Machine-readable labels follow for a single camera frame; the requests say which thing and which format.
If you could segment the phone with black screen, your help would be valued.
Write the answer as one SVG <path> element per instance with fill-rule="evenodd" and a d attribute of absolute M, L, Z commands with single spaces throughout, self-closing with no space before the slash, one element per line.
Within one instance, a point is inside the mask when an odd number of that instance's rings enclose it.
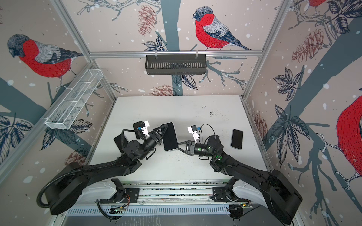
<path fill-rule="evenodd" d="M 172 122 L 162 124 L 161 126 L 162 140 L 165 151 L 173 151 L 178 149 L 176 131 Z"/>

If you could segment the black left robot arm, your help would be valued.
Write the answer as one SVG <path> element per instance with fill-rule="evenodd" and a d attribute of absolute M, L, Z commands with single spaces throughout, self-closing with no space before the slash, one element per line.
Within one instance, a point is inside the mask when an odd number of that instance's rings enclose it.
<path fill-rule="evenodd" d="M 141 167 L 141 160 L 148 160 L 153 155 L 167 130 L 167 124 L 153 129 L 147 135 L 144 135 L 142 130 L 134 130 L 143 139 L 143 143 L 137 140 L 126 142 L 124 134 L 130 130 L 122 130 L 119 135 L 120 157 L 96 165 L 68 165 L 40 190 L 36 198 L 37 205 L 49 209 L 52 215 L 58 215 L 70 209 L 86 187 L 106 179 L 134 173 Z"/>

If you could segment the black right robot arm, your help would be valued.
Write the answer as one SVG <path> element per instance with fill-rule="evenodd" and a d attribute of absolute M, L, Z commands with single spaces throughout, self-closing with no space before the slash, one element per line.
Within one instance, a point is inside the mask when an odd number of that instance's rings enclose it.
<path fill-rule="evenodd" d="M 186 148 L 179 150 L 187 155 L 198 155 L 202 160 L 209 160 L 215 172 L 231 176 L 224 187 L 213 187 L 211 199 L 215 202 L 237 202 L 241 199 L 233 191 L 237 181 L 245 182 L 262 195 L 270 213 L 284 225 L 290 225 L 302 202 L 302 196 L 278 170 L 272 172 L 255 169 L 245 165 L 223 150 L 219 136 L 214 134 L 207 138 L 205 144 L 196 141 L 184 141 L 179 145 Z"/>

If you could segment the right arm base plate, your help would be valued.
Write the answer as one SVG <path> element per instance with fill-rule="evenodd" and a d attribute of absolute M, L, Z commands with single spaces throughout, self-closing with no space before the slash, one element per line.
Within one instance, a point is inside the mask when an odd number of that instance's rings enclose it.
<path fill-rule="evenodd" d="M 214 202 L 250 202 L 248 199 L 238 198 L 231 189 L 226 187 L 213 187 L 212 190 L 210 199 Z"/>

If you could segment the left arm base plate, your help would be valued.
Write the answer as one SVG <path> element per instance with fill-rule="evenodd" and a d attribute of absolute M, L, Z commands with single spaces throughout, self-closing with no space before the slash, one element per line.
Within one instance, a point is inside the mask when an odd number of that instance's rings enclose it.
<path fill-rule="evenodd" d="M 116 193 L 109 199 L 100 199 L 101 204 L 113 204 L 113 203 L 137 203 L 139 197 L 139 188 L 123 188 L 117 190 Z"/>

